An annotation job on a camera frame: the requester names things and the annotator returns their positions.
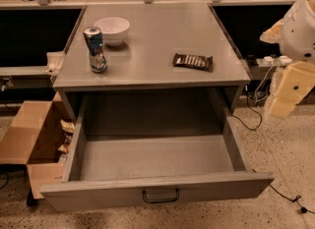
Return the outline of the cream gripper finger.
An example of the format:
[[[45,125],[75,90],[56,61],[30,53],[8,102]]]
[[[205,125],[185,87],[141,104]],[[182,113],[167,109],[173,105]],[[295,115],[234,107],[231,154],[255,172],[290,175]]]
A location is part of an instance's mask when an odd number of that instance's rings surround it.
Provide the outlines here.
[[[283,75],[268,109],[275,118],[288,116],[315,86],[315,65],[299,61],[283,70]]]
[[[280,43],[281,42],[281,30],[284,25],[284,20],[280,19],[274,23],[269,29],[265,30],[260,35],[260,40],[266,43]]]

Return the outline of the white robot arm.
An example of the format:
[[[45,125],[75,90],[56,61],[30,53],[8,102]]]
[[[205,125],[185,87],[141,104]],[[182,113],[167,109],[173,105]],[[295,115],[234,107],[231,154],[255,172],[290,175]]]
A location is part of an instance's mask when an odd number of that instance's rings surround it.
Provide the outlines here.
[[[292,60],[281,72],[267,110],[269,116],[284,118],[315,86],[315,0],[296,0],[260,40],[277,43]]]

